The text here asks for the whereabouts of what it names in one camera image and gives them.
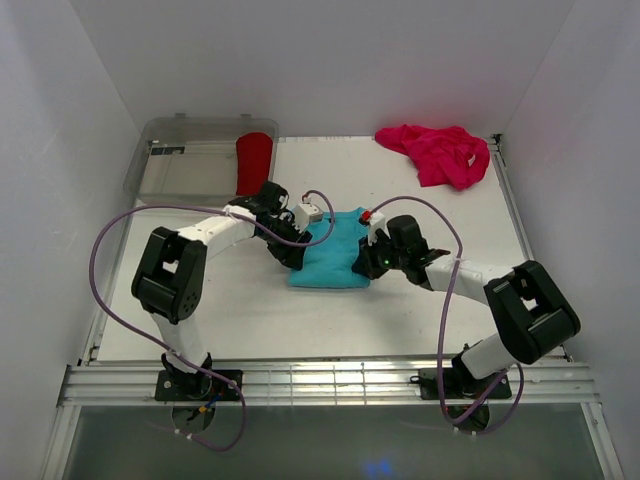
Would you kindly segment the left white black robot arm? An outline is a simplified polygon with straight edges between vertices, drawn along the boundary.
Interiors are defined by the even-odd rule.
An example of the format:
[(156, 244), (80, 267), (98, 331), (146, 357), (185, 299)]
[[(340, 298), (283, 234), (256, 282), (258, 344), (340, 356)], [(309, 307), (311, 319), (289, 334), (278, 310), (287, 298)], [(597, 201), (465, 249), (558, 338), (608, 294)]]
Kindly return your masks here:
[(179, 371), (178, 388), (190, 399), (205, 397), (212, 376), (203, 369), (210, 355), (195, 322), (206, 264), (231, 246), (254, 237), (284, 267), (302, 268), (308, 227), (321, 220), (322, 209), (309, 202), (287, 207), (288, 193), (266, 182), (251, 196), (231, 200), (221, 214), (178, 230), (156, 228), (150, 235), (132, 282), (132, 295), (155, 321), (167, 353), (167, 369)]

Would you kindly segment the cyan t shirt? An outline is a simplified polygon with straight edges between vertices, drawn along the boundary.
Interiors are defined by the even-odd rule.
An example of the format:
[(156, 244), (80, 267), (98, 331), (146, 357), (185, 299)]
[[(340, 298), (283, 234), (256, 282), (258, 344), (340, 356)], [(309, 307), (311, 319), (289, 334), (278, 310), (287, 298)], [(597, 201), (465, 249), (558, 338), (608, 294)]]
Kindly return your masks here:
[(309, 226), (312, 239), (320, 239), (331, 225), (331, 235), (322, 243), (308, 247), (300, 270), (291, 270), (288, 284), (306, 289), (365, 289), (370, 280), (352, 271), (359, 254), (359, 240), (367, 229), (359, 223), (362, 207), (348, 212), (336, 212), (335, 222), (325, 213), (322, 221)]

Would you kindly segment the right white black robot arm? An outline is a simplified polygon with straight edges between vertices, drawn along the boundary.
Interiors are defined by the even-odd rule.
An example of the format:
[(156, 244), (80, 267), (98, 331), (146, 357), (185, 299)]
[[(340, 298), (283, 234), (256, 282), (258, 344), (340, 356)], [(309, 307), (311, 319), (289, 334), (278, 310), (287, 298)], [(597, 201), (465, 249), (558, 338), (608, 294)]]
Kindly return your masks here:
[(359, 221), (367, 233), (358, 242), (354, 273), (377, 280), (400, 271), (424, 290), (489, 308), (495, 334), (465, 346), (431, 381), (448, 398), (478, 396), (501, 372), (536, 363), (581, 330), (578, 315), (537, 261), (503, 267), (463, 260), (430, 247), (410, 215), (386, 219), (365, 211)]

